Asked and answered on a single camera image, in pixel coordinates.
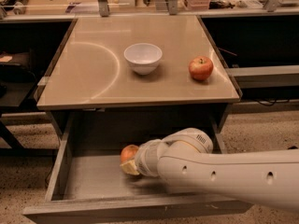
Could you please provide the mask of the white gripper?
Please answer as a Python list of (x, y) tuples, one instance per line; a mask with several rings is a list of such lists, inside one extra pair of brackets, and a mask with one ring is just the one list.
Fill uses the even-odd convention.
[(158, 176), (158, 161), (169, 148), (169, 145), (160, 139), (150, 140), (141, 145), (135, 154), (135, 160), (121, 164), (121, 169), (128, 175)]

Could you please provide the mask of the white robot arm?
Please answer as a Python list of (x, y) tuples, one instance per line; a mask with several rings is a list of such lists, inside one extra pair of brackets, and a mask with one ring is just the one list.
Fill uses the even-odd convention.
[(159, 177), (177, 189), (299, 211), (296, 149), (233, 154), (214, 154), (212, 150), (206, 133), (187, 128), (139, 147), (125, 147), (121, 169), (128, 175)]

